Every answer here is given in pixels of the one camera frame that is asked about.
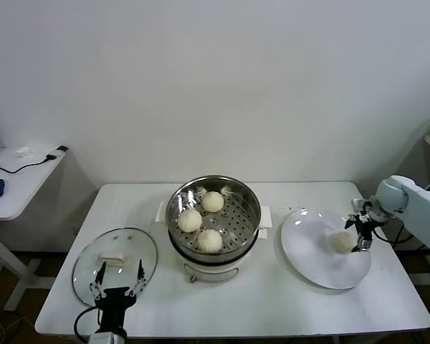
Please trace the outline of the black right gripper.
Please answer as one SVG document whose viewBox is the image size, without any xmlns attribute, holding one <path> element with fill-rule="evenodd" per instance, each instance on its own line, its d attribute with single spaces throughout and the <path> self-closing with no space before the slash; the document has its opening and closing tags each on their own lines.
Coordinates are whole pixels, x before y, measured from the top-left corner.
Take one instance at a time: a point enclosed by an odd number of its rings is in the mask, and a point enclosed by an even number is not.
<svg viewBox="0 0 430 344">
<path fill-rule="evenodd" d="M 356 224 L 356 231 L 358 233 L 372 233 L 376 228 L 377 222 L 371 218 L 372 206 L 357 206 L 356 214 L 349 214 L 345 222 L 345 229 L 349 229 Z M 358 236 L 355 246 L 351 252 L 367 252 L 371 247 L 371 235 Z"/>
</svg>

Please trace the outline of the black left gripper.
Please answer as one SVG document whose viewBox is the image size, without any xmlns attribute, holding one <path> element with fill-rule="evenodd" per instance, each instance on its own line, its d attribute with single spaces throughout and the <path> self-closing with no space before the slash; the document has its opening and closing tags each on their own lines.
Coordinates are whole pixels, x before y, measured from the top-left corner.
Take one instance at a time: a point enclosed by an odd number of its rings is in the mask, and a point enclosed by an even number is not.
<svg viewBox="0 0 430 344">
<path fill-rule="evenodd" d="M 137 280 L 128 287 L 102 288 L 105 276 L 106 262 L 95 275 L 95 281 L 90 283 L 90 291 L 94 297 L 95 306 L 102 311 L 98 332 L 125 332 L 124 320 L 126 310 L 136 303 L 136 297 L 146 285 L 143 261 L 139 261 Z"/>
</svg>

